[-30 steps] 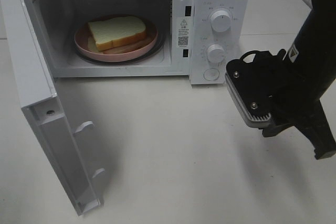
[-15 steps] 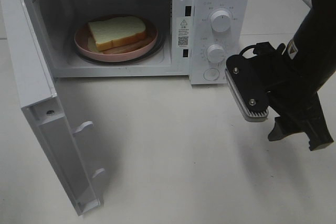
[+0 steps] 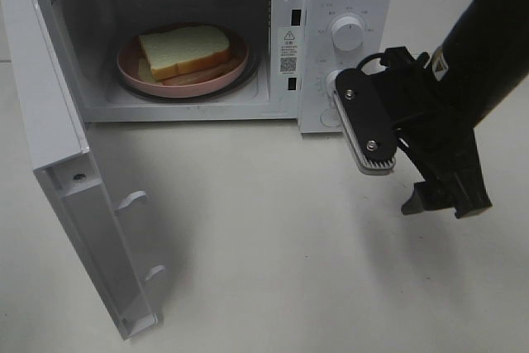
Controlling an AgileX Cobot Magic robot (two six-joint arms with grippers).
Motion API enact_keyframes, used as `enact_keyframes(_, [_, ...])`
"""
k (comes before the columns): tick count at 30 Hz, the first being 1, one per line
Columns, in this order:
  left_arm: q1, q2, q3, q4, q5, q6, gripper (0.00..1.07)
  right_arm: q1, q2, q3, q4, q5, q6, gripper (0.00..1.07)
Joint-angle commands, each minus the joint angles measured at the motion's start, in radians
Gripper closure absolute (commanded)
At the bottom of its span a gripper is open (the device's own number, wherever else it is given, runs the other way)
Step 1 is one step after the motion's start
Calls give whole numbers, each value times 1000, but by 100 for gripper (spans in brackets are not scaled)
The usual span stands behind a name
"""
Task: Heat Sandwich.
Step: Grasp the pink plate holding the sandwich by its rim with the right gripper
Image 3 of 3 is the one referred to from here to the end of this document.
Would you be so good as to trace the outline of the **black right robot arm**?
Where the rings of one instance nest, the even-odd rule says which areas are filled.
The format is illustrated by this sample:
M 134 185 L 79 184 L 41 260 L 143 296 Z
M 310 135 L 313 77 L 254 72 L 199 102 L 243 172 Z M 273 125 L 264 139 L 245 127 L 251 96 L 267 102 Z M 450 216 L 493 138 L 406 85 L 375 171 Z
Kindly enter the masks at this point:
M 527 74 L 528 0 L 473 0 L 434 53 L 373 76 L 398 147 L 422 175 L 404 214 L 490 207 L 474 130 Z

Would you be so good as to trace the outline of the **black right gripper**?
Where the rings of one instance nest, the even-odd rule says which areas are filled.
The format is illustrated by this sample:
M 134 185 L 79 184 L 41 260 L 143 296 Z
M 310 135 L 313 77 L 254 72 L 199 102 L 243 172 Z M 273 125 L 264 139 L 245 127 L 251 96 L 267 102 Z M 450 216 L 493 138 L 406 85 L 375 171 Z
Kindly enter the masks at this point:
M 391 47 L 375 55 L 383 70 L 372 76 L 397 137 L 398 146 L 424 178 L 413 185 L 401 206 L 403 215 L 454 207 L 461 219 L 492 207 L 474 131 L 434 90 L 428 53 L 414 57 L 406 47 Z M 439 180 L 454 175 L 454 192 Z

